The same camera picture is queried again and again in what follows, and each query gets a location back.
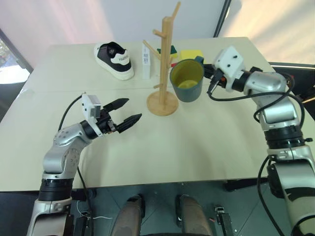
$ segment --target wooden stand base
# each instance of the wooden stand base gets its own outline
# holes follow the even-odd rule
[[[150,112],[157,116],[168,116],[174,113],[178,108],[177,97],[170,93],[166,92],[165,94],[165,104],[160,104],[158,101],[159,91],[151,93],[147,98],[147,107]]]

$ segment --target wooden mug tree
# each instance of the wooden mug tree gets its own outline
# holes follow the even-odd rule
[[[173,22],[181,5],[179,1],[175,7],[172,16],[166,16],[162,20],[162,32],[154,29],[153,34],[161,37],[161,54],[159,54],[153,47],[151,47],[145,40],[143,43],[150,49],[150,51],[160,60],[160,79],[159,84],[153,88],[159,88],[159,91],[151,93],[147,98],[147,107],[150,112],[158,116],[168,116],[176,111],[178,108],[177,97],[166,91],[168,69],[171,67],[172,57],[172,34]]]

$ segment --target yellow sponge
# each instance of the yellow sponge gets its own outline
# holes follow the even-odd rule
[[[200,50],[181,50],[180,60],[195,59],[196,56],[203,57],[202,51],[200,51]]]

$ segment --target mug handle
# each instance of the mug handle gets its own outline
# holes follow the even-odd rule
[[[196,58],[194,60],[196,60],[197,62],[199,62],[199,63],[201,63],[203,65],[203,57],[196,56]]]

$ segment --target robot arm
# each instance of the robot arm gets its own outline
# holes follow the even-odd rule
[[[71,190],[81,151],[98,136],[115,131],[121,133],[140,119],[141,114],[133,115],[119,125],[111,120],[109,112],[122,107],[128,100],[117,99],[101,109],[96,96],[82,95],[86,120],[61,129],[44,157],[42,183],[34,202],[28,236],[73,234]]]
[[[217,85],[245,95],[285,92],[287,81],[283,75],[264,73],[255,67],[245,71],[243,61],[232,46],[220,52],[213,63],[210,98]],[[259,123],[269,147],[269,160],[274,162],[267,167],[269,185],[273,195],[285,199],[293,229],[297,230],[302,220],[313,217],[301,223],[299,230],[315,233],[315,162],[310,147],[305,145],[309,139],[303,139],[298,115],[287,96],[264,109],[280,97],[281,94],[269,94],[252,98],[257,110],[263,108]]]

